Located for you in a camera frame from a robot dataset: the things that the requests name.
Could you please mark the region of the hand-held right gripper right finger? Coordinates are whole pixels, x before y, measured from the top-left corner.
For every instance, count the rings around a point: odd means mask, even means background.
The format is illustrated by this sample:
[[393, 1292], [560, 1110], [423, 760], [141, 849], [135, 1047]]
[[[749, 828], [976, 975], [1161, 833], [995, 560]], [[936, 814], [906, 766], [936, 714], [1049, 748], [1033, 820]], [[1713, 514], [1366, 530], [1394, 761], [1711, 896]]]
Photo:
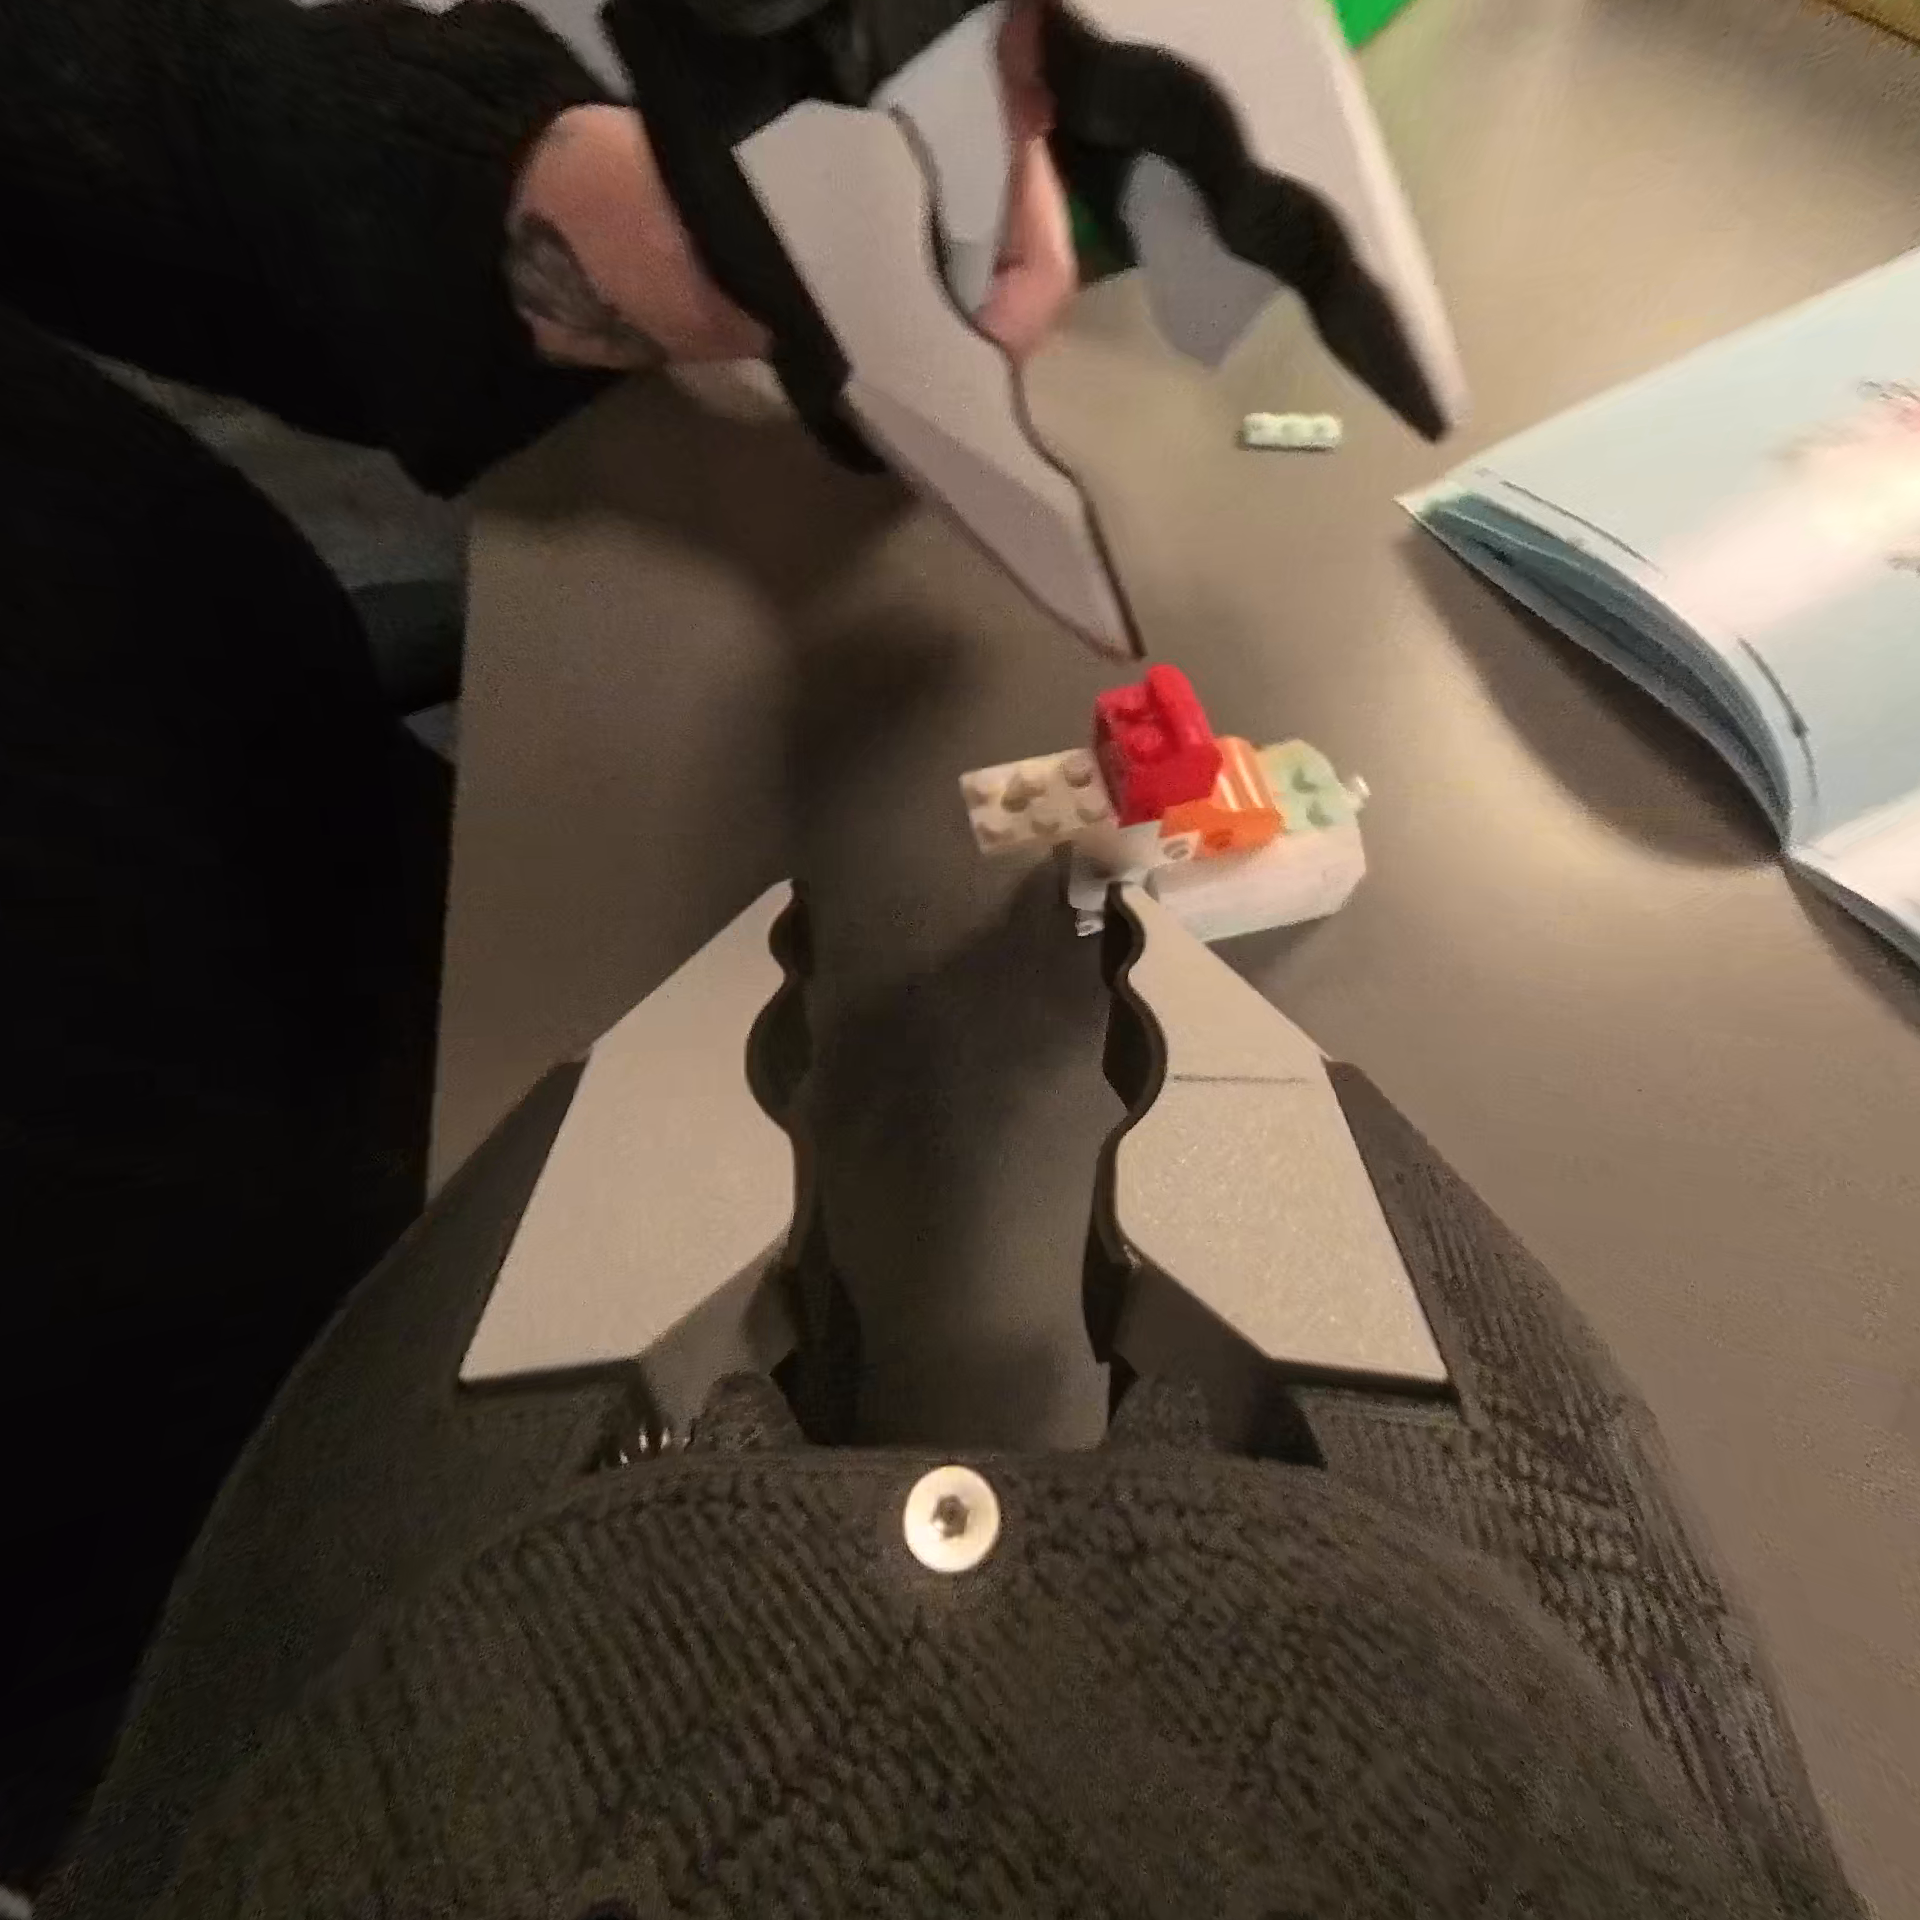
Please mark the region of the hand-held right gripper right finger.
[[1327, 1052], [1146, 887], [1107, 907], [1097, 1356], [1215, 1390], [1447, 1390]]

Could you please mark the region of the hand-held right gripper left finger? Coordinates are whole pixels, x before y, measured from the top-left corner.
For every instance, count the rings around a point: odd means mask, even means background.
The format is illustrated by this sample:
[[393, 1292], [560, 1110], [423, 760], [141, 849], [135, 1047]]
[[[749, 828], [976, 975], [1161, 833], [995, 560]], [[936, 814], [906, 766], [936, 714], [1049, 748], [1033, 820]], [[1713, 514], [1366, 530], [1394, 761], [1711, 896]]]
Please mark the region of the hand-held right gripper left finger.
[[633, 1371], [773, 1374], [801, 1345], [783, 1280], [793, 1143], [753, 1035], [793, 985], [787, 880], [589, 1050], [461, 1368], [465, 1386]]

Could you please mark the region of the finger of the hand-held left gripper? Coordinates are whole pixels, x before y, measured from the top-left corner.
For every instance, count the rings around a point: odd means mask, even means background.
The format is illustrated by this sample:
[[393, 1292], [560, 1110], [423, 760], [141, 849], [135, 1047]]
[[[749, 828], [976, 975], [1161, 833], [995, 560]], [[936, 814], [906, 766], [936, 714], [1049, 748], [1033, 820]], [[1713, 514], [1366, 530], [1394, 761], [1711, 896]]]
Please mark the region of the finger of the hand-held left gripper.
[[889, 113], [798, 103], [735, 158], [848, 363], [842, 400], [867, 443], [1082, 643], [1144, 658], [1087, 492], [947, 289], [912, 132]]
[[1280, 298], [1427, 441], [1469, 380], [1330, 6], [1049, 6], [1071, 187], [1137, 266], [1169, 348], [1217, 368]]

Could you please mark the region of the white red green lego build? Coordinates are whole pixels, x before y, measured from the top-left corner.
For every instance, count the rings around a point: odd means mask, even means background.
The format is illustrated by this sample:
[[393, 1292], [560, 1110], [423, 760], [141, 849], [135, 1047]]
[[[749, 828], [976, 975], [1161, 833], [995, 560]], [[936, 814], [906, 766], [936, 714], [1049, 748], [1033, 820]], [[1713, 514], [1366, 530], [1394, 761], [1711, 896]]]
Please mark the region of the white red green lego build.
[[978, 766], [958, 795], [983, 858], [1056, 862], [1082, 939], [1115, 886], [1222, 945], [1334, 916], [1368, 866], [1368, 782], [1298, 737], [1217, 731], [1174, 664], [1097, 694], [1087, 745]]

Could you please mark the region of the person's left forearm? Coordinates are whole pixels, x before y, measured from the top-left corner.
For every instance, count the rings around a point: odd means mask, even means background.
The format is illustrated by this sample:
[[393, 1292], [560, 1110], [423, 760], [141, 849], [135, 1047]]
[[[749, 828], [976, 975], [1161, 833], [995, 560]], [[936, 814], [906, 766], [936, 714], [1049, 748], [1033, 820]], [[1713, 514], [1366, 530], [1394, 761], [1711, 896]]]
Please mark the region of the person's left forearm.
[[519, 6], [3, 7], [5, 447], [103, 441], [103, 356], [455, 496], [613, 385], [506, 274], [523, 162], [608, 92]]

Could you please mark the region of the person's left hand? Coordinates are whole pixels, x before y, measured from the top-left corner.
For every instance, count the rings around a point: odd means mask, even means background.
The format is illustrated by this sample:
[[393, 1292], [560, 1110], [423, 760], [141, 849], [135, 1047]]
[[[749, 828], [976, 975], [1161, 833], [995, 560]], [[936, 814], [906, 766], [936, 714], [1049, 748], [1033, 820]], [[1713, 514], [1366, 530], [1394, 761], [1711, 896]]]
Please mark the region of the person's left hand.
[[[1049, 152], [1040, 6], [1000, 33], [1014, 139], [998, 272], [978, 330], [1018, 363], [1064, 323], [1079, 271], [1066, 180]], [[539, 355], [569, 368], [641, 372], [761, 362], [766, 330], [709, 276], [631, 108], [565, 110], [519, 169], [509, 218], [512, 305]]]

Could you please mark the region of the light blue instruction booklet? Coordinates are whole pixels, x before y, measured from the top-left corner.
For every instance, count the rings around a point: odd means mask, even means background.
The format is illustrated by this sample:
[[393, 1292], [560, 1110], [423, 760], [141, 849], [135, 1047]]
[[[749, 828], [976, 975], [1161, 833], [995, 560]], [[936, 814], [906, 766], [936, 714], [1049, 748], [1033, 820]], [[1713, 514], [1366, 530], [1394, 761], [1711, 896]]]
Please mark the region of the light blue instruction booklet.
[[1784, 862], [1915, 962], [1915, 252], [1402, 508], [1713, 745]]

